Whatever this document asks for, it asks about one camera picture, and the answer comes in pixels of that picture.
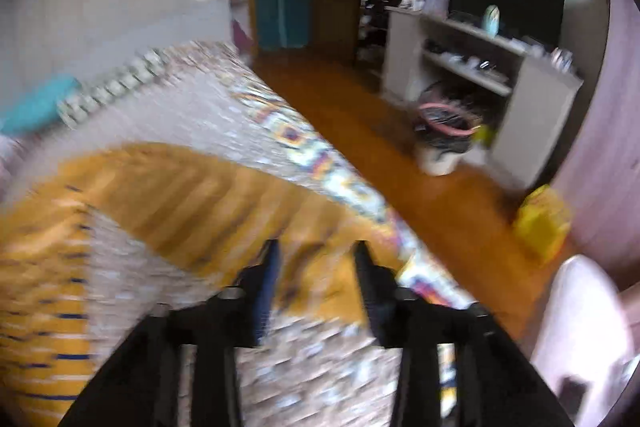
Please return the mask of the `yellow striped knit sweater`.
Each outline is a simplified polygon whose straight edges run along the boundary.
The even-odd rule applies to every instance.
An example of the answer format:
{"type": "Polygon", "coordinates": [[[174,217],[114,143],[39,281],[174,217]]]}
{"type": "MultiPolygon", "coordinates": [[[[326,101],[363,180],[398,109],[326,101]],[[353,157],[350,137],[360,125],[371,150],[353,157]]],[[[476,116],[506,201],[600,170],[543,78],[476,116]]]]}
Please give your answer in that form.
{"type": "Polygon", "coordinates": [[[91,213],[179,269],[228,284],[279,239],[282,305],[363,318],[352,245],[400,267],[394,214],[372,218],[277,176],[190,148],[134,143],[66,161],[1,216],[1,380],[23,426],[55,426],[96,373],[89,337],[91,213]]]}

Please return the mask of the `beige quilted bed cover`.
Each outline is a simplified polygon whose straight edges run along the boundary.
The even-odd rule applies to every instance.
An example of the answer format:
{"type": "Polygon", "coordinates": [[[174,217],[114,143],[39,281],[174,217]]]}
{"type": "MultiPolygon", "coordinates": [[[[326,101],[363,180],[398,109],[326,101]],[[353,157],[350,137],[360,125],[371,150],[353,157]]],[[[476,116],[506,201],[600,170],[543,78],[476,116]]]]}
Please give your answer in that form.
{"type": "Polygon", "coordinates": [[[268,339],[239,354],[244,421],[386,425],[399,357],[364,328],[352,245],[420,261],[434,303],[471,299],[385,198],[222,43],[151,51],[66,101],[1,176],[10,423],[60,425],[152,306],[207,299],[267,239],[283,265],[268,339]]]}

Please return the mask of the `yellow bag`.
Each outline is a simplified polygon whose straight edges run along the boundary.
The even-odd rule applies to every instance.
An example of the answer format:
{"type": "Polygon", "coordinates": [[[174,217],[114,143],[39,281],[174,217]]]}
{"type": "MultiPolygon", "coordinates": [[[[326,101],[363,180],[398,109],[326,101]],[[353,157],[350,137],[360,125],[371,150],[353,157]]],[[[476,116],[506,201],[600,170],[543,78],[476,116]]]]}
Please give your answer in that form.
{"type": "Polygon", "coordinates": [[[571,225],[572,213],[560,194],[546,184],[523,200],[513,231],[539,262],[547,263],[559,254],[571,225]]]}

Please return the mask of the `white waste bin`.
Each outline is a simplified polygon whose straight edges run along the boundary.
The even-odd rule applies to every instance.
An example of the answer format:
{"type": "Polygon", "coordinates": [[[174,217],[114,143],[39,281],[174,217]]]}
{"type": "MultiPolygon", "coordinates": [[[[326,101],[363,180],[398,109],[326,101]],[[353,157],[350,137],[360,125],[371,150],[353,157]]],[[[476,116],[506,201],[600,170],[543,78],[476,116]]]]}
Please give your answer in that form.
{"type": "Polygon", "coordinates": [[[445,103],[423,103],[416,109],[414,155],[422,172],[448,176],[469,152],[478,127],[465,110],[445,103]]]}

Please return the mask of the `white chair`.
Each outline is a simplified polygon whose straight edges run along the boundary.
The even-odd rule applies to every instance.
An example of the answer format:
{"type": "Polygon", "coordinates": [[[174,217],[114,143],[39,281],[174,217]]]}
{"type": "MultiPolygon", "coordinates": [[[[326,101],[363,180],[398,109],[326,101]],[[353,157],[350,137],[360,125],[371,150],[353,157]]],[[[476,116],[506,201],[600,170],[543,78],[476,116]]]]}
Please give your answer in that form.
{"type": "Polygon", "coordinates": [[[605,420],[638,362],[617,287],[583,255],[559,267],[526,349],[576,426],[605,420]]]}

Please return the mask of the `white tv cabinet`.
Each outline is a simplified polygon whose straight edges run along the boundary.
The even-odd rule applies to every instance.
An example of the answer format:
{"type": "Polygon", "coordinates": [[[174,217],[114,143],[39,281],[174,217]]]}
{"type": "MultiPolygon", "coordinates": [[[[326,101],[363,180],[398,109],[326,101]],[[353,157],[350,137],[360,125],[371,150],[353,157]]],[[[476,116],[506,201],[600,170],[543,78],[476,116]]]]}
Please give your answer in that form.
{"type": "Polygon", "coordinates": [[[389,8],[382,95],[402,108],[435,83],[487,95],[495,138],[486,165],[516,191],[533,187],[565,127],[582,80],[471,25],[389,8]]]}

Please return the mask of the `green patterned bolster pillow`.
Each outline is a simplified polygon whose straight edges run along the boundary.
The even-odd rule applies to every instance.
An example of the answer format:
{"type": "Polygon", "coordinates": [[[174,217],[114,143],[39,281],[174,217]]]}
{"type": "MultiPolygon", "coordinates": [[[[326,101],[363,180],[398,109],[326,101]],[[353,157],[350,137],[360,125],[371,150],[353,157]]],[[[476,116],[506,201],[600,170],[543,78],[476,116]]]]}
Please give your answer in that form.
{"type": "Polygon", "coordinates": [[[61,98],[58,116],[67,127],[76,128],[104,107],[159,80],[167,64],[168,57],[161,50],[139,54],[124,66],[104,72],[61,98]]]}

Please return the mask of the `teal cushion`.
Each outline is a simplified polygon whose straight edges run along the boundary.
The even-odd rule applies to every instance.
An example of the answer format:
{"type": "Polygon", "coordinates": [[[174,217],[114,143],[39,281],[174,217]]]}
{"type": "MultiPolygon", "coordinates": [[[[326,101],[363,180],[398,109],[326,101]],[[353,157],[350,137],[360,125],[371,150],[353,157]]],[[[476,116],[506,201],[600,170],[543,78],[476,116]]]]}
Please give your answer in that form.
{"type": "Polygon", "coordinates": [[[73,76],[51,77],[1,115],[1,133],[17,136],[50,126],[58,120],[58,102],[79,87],[73,76]]]}

